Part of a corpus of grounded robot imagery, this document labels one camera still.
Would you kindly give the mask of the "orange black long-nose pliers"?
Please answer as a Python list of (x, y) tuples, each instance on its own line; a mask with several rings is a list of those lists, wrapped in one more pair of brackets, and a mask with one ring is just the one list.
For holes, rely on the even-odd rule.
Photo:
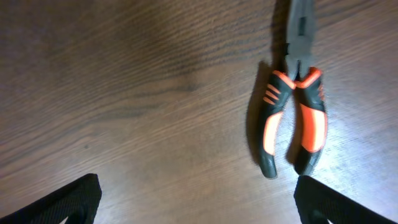
[(300, 144), (294, 160), (298, 175), (309, 175), (324, 148), (328, 118), (322, 71), (313, 66), (314, 0), (291, 0), (282, 45), (282, 63), (270, 75), (259, 117), (259, 165), (269, 179), (277, 177), (275, 139), (286, 102), (294, 96), (302, 119)]

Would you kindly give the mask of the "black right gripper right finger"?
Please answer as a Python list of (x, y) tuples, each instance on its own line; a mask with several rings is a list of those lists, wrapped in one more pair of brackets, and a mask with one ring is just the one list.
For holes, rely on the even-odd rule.
[(303, 224), (397, 224), (314, 178), (298, 178), (294, 199)]

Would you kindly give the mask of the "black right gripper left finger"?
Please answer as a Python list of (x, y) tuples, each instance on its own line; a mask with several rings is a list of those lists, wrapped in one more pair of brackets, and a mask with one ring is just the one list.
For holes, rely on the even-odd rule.
[(93, 224), (102, 191), (98, 176), (86, 174), (34, 203), (1, 218), (1, 224)]

